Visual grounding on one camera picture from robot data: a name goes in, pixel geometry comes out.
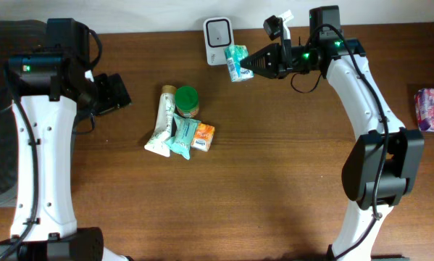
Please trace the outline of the small teal gum box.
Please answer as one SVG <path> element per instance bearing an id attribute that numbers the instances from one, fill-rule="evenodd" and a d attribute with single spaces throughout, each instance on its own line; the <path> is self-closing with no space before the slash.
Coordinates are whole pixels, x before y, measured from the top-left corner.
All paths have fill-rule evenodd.
<path id="1" fill-rule="evenodd" d="M 230 45 L 224 49 L 230 79 L 232 82 L 241 82 L 254 77 L 251 70 L 241 67 L 241 61 L 249 56 L 244 45 Z"/>

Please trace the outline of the white floral tube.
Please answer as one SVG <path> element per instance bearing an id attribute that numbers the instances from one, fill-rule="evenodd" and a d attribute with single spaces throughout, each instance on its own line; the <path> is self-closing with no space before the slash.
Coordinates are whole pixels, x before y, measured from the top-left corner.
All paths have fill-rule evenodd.
<path id="1" fill-rule="evenodd" d="M 171 85 L 162 86 L 154 132 L 145 144 L 144 149 L 163 157 L 170 156 L 166 141 L 172 134 L 172 122 L 175 113 L 175 93 L 177 89 Z"/>

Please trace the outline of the green lid jar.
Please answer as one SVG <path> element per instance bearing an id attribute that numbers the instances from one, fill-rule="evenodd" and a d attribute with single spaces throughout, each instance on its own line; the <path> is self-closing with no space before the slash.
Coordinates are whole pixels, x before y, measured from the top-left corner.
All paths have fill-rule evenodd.
<path id="1" fill-rule="evenodd" d="M 182 86 L 175 93 L 175 105 L 183 117 L 192 118 L 199 113 L 199 95 L 192 86 Z"/>

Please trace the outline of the teal wet wipes pack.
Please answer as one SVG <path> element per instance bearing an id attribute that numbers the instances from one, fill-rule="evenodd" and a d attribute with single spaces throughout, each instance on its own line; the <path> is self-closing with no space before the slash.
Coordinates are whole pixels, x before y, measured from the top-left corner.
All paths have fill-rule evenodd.
<path id="1" fill-rule="evenodd" d="M 175 135 L 168 138 L 165 144 L 171 151 L 181 154 L 186 160 L 189 160 L 191 158 L 191 142 L 201 122 L 193 118 L 181 117 L 176 113 L 173 120 L 176 124 Z"/>

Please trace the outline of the orange small tissue pack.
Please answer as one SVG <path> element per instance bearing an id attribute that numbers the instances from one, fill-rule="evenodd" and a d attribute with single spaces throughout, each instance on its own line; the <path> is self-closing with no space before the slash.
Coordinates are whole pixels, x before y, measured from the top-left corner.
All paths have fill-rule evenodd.
<path id="1" fill-rule="evenodd" d="M 209 151 L 214 137 L 214 132 L 214 126 L 199 123 L 191 142 L 191 147 L 203 152 Z"/>

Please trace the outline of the red purple tissue pack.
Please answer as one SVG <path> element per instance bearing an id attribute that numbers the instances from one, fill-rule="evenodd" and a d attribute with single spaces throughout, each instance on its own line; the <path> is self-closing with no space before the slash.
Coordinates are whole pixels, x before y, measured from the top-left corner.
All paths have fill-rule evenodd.
<path id="1" fill-rule="evenodd" d="M 414 100 L 418 128 L 423 132 L 434 132 L 434 88 L 420 89 Z"/>

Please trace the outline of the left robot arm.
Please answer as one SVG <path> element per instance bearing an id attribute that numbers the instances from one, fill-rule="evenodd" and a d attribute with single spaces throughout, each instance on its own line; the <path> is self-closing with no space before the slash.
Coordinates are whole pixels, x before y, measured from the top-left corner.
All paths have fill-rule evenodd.
<path id="1" fill-rule="evenodd" d="M 118 74 L 93 75 L 90 40 L 72 18 L 51 18 L 46 39 L 4 64 L 17 125 L 17 206 L 0 260 L 120 260 L 98 227 L 79 228 L 71 194 L 76 125 L 131 103 Z"/>

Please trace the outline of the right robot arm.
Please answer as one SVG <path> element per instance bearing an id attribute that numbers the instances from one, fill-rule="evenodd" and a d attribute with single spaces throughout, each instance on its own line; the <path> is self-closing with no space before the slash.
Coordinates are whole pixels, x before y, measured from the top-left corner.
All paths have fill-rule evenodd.
<path id="1" fill-rule="evenodd" d="M 325 260 L 371 260 L 380 227 L 410 194 L 422 159 L 424 138 L 409 130 L 386 103 L 370 72 L 358 38 L 345 38 L 338 6 L 310 9 L 310 35 L 293 46 L 287 23 L 290 12 L 268 17 L 263 24 L 279 43 L 241 60 L 241 67 L 269 79 L 320 72 L 339 96 L 356 143 L 341 174 L 348 198 L 341 231 Z"/>

